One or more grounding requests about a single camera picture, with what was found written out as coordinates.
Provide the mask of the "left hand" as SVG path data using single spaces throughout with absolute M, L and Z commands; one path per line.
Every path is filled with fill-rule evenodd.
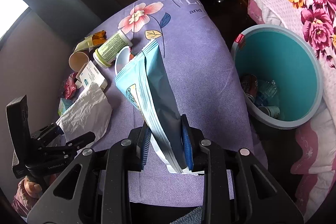
M 42 187 L 36 182 L 30 181 L 26 176 L 19 182 L 11 205 L 21 217 L 27 217 L 30 210 L 39 200 L 41 193 Z

